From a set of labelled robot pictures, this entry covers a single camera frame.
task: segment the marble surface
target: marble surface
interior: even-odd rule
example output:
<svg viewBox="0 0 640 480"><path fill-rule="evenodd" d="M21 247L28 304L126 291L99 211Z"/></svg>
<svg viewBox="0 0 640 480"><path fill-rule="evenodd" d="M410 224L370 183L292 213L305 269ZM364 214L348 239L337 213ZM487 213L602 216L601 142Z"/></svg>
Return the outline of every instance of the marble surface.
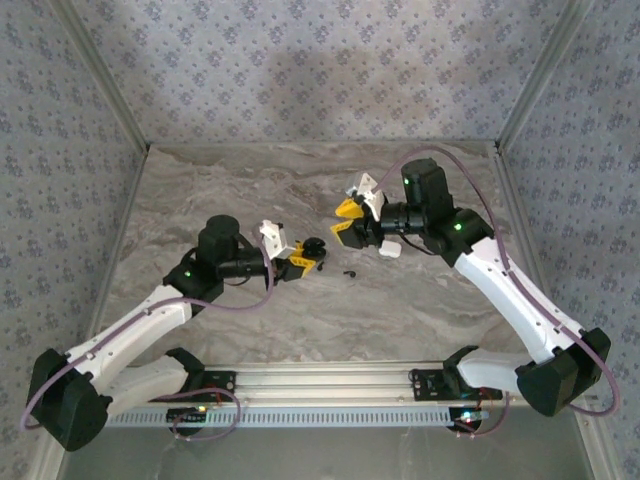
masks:
<svg viewBox="0 0 640 480"><path fill-rule="evenodd" d="M341 247L329 226L344 199L350 175L367 171L380 179L416 142L153 147L132 210L102 326L143 300L194 245L206 220L233 215L242 232L264 218L283 222L299 239L320 236L329 257L323 271L282 283L254 313L203 311L166 335L138 362L182 346L206 364L345 360L438 360L458 348L522 351L519 338L466 279L439 258L405 247L399 259L374 248ZM460 156L496 209L509 251L518 260L506 210L485 142L443 145ZM462 174L433 155L447 172L459 206L483 212ZM402 200L400 177L385 187ZM355 270L350 278L344 270ZM226 287L217 300L248 305L264 295L253 279Z"/></svg>

